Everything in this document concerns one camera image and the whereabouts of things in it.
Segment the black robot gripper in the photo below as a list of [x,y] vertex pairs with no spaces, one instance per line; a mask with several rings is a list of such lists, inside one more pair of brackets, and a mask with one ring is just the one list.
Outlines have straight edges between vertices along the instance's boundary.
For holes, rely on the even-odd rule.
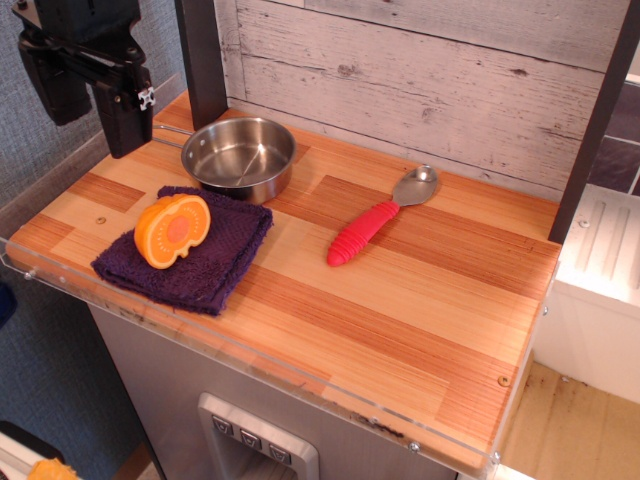
[[91,111],[91,85],[113,158],[152,138],[153,87],[131,30],[137,1],[16,1],[19,53],[50,119],[69,124]]

